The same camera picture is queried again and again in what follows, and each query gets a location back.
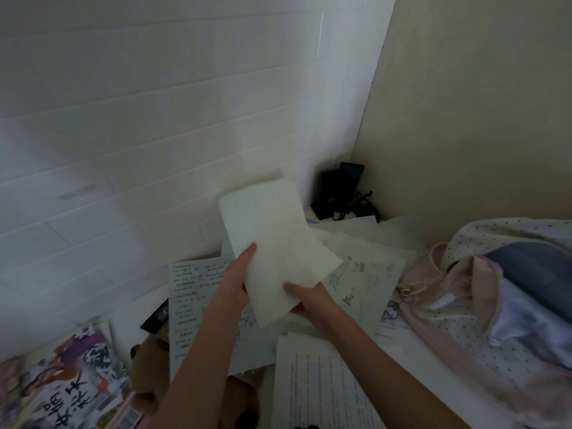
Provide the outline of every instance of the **right hand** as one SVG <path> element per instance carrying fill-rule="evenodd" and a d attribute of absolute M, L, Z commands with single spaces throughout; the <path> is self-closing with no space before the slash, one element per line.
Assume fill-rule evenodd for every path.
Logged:
<path fill-rule="evenodd" d="M 304 316 L 320 333 L 328 335 L 331 320 L 335 319 L 341 308 L 324 285 L 319 282 L 313 288 L 304 288 L 297 284 L 284 283 L 284 290 L 300 299 L 300 303 L 292 309 L 292 313 Z"/>

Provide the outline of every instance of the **wall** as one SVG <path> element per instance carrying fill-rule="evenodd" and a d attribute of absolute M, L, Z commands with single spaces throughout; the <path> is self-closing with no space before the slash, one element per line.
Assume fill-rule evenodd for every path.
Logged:
<path fill-rule="evenodd" d="M 397 0 L 353 161 L 429 243 L 572 216 L 572 0 Z"/>
<path fill-rule="evenodd" d="M 394 1 L 0 0 L 0 357 L 220 250 L 222 193 L 308 202 Z"/>

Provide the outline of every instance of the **left hand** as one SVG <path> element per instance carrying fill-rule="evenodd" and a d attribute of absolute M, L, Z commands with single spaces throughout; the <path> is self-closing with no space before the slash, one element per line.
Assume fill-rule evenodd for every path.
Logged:
<path fill-rule="evenodd" d="M 223 281 L 221 281 L 216 292 L 216 296 L 236 304 L 240 310 L 248 304 L 248 295 L 246 288 L 244 288 L 244 276 L 248 262 L 252 259 L 254 252 L 256 252 L 256 244 L 252 243 L 228 265 L 224 272 Z"/>

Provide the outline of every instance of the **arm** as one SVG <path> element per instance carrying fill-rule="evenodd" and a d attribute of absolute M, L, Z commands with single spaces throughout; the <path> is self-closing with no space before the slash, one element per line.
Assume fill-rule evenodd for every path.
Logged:
<path fill-rule="evenodd" d="M 256 245 L 252 244 L 226 268 L 189 353 L 153 417 L 151 429 L 217 427 L 240 313 L 248 303 L 244 274 L 255 251 Z"/>
<path fill-rule="evenodd" d="M 468 429 L 453 411 L 411 376 L 361 329 L 322 283 L 307 289 L 286 283 L 301 303 L 293 310 L 309 319 L 336 347 L 388 429 Z"/>

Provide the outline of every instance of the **white tiled wall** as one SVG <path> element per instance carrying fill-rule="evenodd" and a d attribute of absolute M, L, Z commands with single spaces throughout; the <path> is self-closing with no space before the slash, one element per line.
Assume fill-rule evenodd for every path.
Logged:
<path fill-rule="evenodd" d="M 395 0 L 0 0 L 0 359 L 216 252 L 218 197 L 348 159 Z"/>

